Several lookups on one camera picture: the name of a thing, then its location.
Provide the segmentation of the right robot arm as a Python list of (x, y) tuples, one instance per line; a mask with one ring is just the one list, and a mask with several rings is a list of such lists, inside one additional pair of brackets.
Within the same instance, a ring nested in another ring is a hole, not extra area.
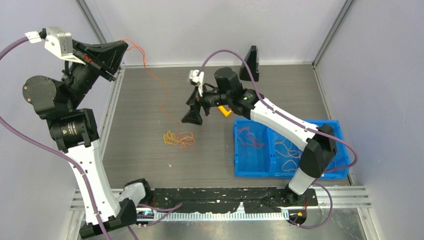
[(235, 71), (223, 67), (214, 73), (216, 86), (204, 82), (204, 72), (191, 70), (188, 83), (194, 86), (186, 104), (189, 111), (182, 123), (202, 125), (200, 110), (209, 115), (212, 107), (227, 105), (233, 113), (258, 122), (286, 137), (299, 150), (298, 168), (282, 191), (283, 199), (299, 205), (306, 190), (320, 178), (337, 154), (334, 129), (324, 123), (318, 126), (301, 120), (274, 105), (254, 89), (244, 88)]

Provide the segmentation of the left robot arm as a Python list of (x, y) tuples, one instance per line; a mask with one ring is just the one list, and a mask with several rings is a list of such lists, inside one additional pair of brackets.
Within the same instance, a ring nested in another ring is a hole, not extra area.
[(127, 183), (119, 196), (114, 195), (101, 159), (94, 112), (79, 108), (99, 77), (116, 79), (128, 47), (124, 40), (73, 41), (77, 62), (65, 63), (61, 80), (35, 75), (22, 88), (25, 100), (46, 121), (55, 153), (67, 159), (75, 175), (85, 209), (85, 224), (79, 230), (83, 239), (136, 224), (137, 206), (148, 207), (154, 199), (145, 179)]

